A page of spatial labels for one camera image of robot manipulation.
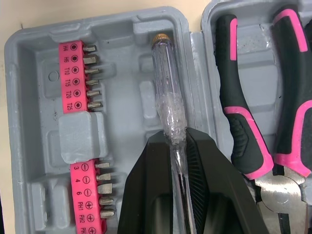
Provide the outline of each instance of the pliers handle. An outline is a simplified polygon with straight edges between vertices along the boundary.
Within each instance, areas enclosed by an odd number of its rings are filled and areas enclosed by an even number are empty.
[[[216,64],[223,112],[234,138],[233,165],[249,179],[273,168],[273,160],[244,98],[237,67],[237,18],[224,15],[216,26]],[[307,177],[312,170],[312,53],[297,8],[280,9],[273,37],[283,77],[283,105],[275,163]]]

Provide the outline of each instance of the voltage tester screwdriver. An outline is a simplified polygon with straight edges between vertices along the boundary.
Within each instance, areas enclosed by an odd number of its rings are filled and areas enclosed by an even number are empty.
[[[156,108],[170,147],[179,233],[196,234],[185,152],[187,121],[170,38],[166,34],[158,34],[153,39],[152,51]]]

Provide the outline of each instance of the gray plastic case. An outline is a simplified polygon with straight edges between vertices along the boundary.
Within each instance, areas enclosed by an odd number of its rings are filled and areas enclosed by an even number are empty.
[[[306,24],[312,18],[312,1],[293,3],[299,5]],[[155,110],[153,36],[165,32],[174,38],[188,126],[208,133],[229,158],[233,139],[219,102],[214,23],[223,13],[235,13],[242,88],[272,150],[282,91],[269,26],[271,15],[282,4],[285,1],[213,1],[203,13],[198,33],[190,33],[185,17],[172,7],[16,32],[5,45],[16,233],[75,233],[69,165],[60,155],[59,43],[80,39],[98,48],[97,67],[103,72],[93,78],[100,79],[95,89],[102,93],[98,100],[103,102],[100,111],[108,147],[103,160],[111,163],[116,178],[117,215],[107,220],[107,233],[116,234],[126,176],[148,137],[161,130]]]

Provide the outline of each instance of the phillips bit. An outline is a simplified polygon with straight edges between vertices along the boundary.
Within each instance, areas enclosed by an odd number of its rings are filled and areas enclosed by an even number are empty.
[[[92,98],[94,96],[100,95],[99,90],[91,90],[91,91],[87,91],[87,97],[88,98]]]
[[[91,79],[91,80],[87,80],[86,81],[86,85],[91,86],[91,85],[96,85],[99,84],[99,80],[98,79]]]
[[[101,210],[100,217],[101,218],[110,218],[110,217],[114,216],[114,214],[115,214],[115,211],[112,209]]]
[[[87,52],[87,53],[95,52],[95,51],[97,51],[97,47],[96,47],[96,45],[85,45],[83,47],[83,51]]]
[[[99,73],[99,69],[98,68],[87,69],[87,70],[84,70],[84,72],[86,75],[92,75],[92,74]]]
[[[114,200],[110,197],[101,197],[98,200],[98,203],[100,206],[111,206],[113,204]]]
[[[93,109],[100,108],[100,107],[102,107],[102,103],[99,101],[92,101],[88,103],[89,110],[93,110]]]
[[[99,194],[111,194],[113,190],[113,184],[101,184],[97,187],[97,192]]]
[[[96,163],[95,167],[96,168],[109,168],[110,165],[109,165],[109,162],[101,162],[101,163]]]
[[[107,173],[107,174],[101,174],[101,175],[97,175],[97,181],[99,180],[111,180],[111,174]]]
[[[83,62],[85,65],[93,65],[98,63],[97,55],[85,55],[83,56]]]

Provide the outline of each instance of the screwdriver bit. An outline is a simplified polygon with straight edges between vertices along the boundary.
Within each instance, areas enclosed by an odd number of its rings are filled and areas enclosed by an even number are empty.
[[[93,110],[93,109],[100,108],[100,107],[102,107],[102,103],[99,101],[92,101],[88,103],[89,110]]]
[[[85,65],[97,64],[98,56],[97,55],[85,55],[83,56],[83,62]]]
[[[84,72],[85,72],[86,75],[91,75],[91,74],[99,73],[99,69],[98,68],[87,69],[87,70],[84,70]]]
[[[97,51],[97,47],[96,47],[96,45],[85,45],[83,47],[83,51],[87,52],[87,53],[95,52],[95,51]]]
[[[101,175],[97,175],[97,181],[99,180],[111,180],[111,174],[107,173],[107,174],[101,174]]]
[[[113,184],[101,184],[97,187],[97,192],[99,194],[111,194],[113,190]]]
[[[109,165],[109,162],[101,162],[101,163],[96,163],[95,167],[96,168],[109,168],[110,165]]]
[[[111,210],[111,209],[102,210],[100,212],[100,217],[101,218],[110,218],[110,217],[114,216],[114,214],[115,214],[114,210]]]
[[[91,80],[87,80],[86,81],[86,85],[91,86],[91,85],[96,85],[99,84],[99,80],[98,79],[91,79]]]
[[[100,95],[99,90],[91,90],[91,91],[87,91],[87,97],[88,98],[92,98],[94,96]]]
[[[114,200],[110,197],[101,197],[98,200],[98,203],[100,206],[110,206],[113,204],[113,202],[114,202]]]

